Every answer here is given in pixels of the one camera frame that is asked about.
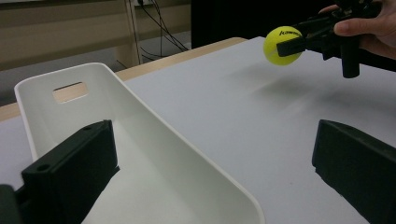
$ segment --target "human hand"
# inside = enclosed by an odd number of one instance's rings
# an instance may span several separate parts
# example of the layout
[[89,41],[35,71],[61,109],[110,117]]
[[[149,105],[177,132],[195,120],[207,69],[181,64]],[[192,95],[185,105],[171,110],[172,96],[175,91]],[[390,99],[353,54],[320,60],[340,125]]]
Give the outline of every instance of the human hand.
[[[361,35],[361,49],[396,60],[396,0],[382,0],[380,2],[382,8],[376,18],[354,18],[339,21],[333,29],[340,36]],[[323,8],[320,12],[336,8],[336,5],[329,6]]]

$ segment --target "yellow ball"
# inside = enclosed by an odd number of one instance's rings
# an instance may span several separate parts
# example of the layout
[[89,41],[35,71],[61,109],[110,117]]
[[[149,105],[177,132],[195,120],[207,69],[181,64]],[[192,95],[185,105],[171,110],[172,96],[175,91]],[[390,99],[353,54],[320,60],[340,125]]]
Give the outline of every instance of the yellow ball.
[[267,37],[265,37],[262,46],[267,60],[276,65],[288,65],[296,61],[300,57],[301,52],[286,57],[280,57],[277,53],[276,44],[301,35],[300,31],[291,26],[280,26],[271,31]]

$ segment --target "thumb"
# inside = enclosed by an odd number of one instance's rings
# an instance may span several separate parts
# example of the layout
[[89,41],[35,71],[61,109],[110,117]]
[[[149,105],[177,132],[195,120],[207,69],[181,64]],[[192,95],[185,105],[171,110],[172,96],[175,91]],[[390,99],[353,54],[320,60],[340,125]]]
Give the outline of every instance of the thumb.
[[377,35],[381,22],[378,19],[355,18],[346,21],[339,21],[334,25],[334,32],[337,35],[353,36],[372,34]]

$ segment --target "power outlet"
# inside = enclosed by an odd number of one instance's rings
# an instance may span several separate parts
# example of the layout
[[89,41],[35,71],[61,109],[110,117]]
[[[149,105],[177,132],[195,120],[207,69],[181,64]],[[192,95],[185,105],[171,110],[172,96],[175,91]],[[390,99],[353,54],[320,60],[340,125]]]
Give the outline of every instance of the power outlet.
[[[136,7],[140,7],[138,0],[134,0],[134,5]],[[152,5],[152,1],[151,0],[143,0],[143,6],[146,6],[146,5]]]

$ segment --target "white tray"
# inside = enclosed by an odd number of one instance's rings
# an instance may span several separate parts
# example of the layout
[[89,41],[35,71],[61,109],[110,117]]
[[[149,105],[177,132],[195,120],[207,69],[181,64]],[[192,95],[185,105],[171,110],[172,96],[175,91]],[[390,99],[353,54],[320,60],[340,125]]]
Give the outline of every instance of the white tray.
[[[87,94],[58,103],[53,91]],[[113,121],[120,171],[83,223],[263,224],[256,199],[157,116],[105,65],[31,77],[15,92],[34,160],[85,125]]]

